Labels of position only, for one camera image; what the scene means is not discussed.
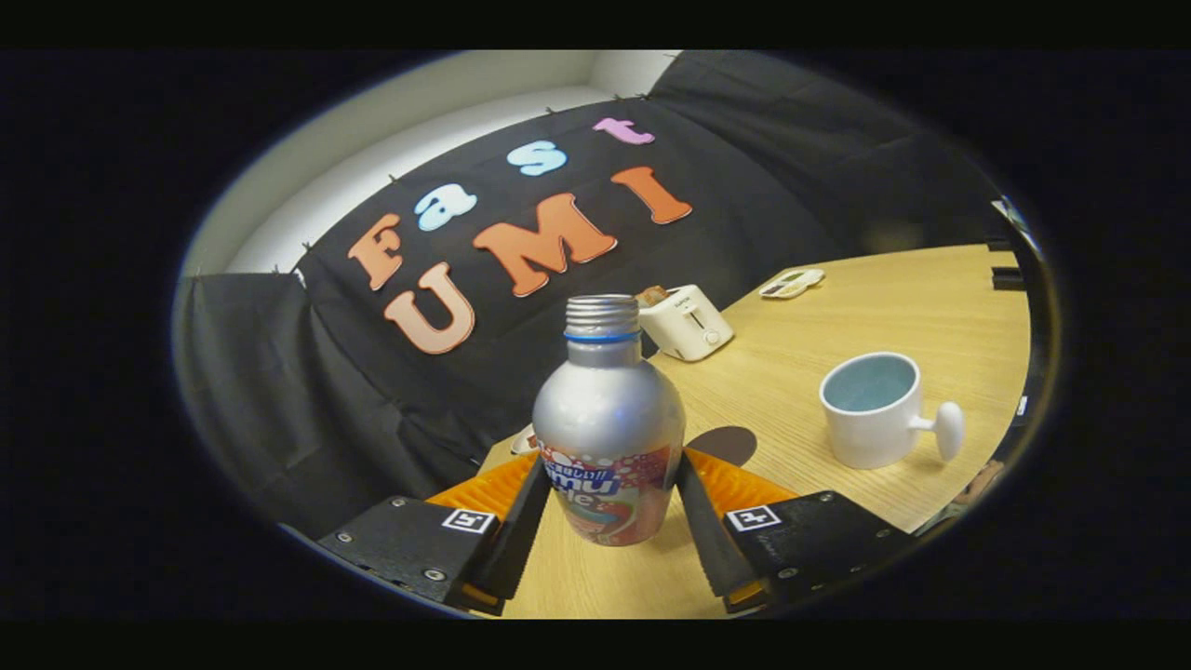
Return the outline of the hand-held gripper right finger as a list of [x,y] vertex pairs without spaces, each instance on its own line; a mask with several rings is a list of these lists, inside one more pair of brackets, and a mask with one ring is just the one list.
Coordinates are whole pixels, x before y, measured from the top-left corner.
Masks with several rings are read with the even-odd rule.
[[917,547],[841,491],[794,493],[696,449],[685,449],[676,488],[703,572],[730,615],[824,596]]

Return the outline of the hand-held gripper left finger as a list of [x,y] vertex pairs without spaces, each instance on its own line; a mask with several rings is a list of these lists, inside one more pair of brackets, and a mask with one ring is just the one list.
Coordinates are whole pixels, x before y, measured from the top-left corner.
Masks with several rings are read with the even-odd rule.
[[525,453],[428,501],[393,496],[318,544],[403,595],[499,616],[550,491],[543,462]]

